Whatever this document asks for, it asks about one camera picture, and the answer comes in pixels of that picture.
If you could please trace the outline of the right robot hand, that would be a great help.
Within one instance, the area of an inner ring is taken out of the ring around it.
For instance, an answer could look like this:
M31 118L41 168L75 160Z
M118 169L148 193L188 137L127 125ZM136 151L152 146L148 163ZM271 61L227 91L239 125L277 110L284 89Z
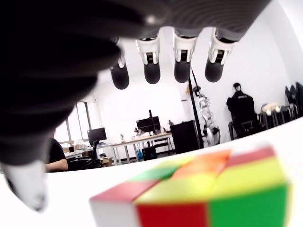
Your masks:
M113 70L128 78L118 39L134 38L156 83L159 30L174 28L175 79L185 82L200 32L214 29L205 77L217 82L267 0L3 0L0 3L0 167L30 209L45 207L48 134Z

